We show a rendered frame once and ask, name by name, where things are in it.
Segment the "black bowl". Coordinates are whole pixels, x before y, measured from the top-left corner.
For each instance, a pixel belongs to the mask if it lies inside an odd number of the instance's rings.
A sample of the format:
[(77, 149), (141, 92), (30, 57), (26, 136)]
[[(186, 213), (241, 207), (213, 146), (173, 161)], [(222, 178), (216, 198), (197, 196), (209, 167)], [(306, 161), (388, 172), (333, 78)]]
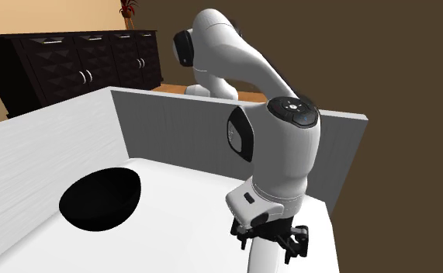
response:
[(111, 230), (133, 214), (140, 194), (141, 181), (135, 171), (105, 168), (73, 183), (61, 196), (59, 211), (80, 230)]

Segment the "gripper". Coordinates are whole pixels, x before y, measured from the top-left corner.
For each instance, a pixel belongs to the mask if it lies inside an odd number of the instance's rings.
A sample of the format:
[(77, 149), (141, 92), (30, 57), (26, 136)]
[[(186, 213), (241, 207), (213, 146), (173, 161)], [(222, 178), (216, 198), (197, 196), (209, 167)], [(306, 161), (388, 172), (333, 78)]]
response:
[(241, 250), (245, 250), (247, 240), (260, 237), (276, 242), (285, 250), (284, 263), (289, 264), (292, 257), (306, 257), (309, 243), (309, 228), (293, 226), (294, 217), (277, 219), (245, 229), (236, 220), (230, 228), (230, 234), (241, 242)]

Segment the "potted plant on stand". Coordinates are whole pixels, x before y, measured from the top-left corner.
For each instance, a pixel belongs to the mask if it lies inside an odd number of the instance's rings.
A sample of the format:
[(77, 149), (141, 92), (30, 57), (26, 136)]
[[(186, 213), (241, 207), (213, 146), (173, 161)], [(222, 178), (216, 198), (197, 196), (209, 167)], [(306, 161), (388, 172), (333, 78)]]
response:
[(126, 30), (129, 29), (129, 26), (132, 26), (132, 29), (134, 29), (132, 16), (135, 15), (134, 7), (138, 4), (137, 0), (120, 0), (120, 4), (121, 8), (119, 13), (124, 19)]

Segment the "white table with raised panels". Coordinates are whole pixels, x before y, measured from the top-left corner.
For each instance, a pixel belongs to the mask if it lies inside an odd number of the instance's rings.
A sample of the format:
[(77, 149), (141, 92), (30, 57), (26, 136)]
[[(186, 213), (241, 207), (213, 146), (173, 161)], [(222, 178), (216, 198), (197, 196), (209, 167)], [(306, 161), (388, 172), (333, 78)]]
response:
[[(236, 105), (108, 87), (0, 122), (0, 273), (247, 273), (225, 203), (252, 172), (227, 142)], [(133, 215), (73, 227), (61, 195), (118, 166), (141, 180)]]

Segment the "white rounded cylinder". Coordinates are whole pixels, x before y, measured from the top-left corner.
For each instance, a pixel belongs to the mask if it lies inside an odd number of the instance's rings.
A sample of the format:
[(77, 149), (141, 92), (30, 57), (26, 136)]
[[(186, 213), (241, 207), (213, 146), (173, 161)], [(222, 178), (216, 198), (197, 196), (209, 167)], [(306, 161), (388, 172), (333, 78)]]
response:
[(255, 237), (251, 241), (247, 273), (285, 273), (278, 243)]

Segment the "black sideboard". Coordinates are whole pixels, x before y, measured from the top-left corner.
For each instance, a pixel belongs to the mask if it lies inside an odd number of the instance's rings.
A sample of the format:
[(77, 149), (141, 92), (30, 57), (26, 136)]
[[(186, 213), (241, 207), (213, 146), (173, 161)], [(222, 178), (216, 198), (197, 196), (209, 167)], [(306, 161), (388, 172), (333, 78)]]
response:
[(0, 99), (8, 118), (101, 88), (163, 81), (153, 30), (0, 34)]

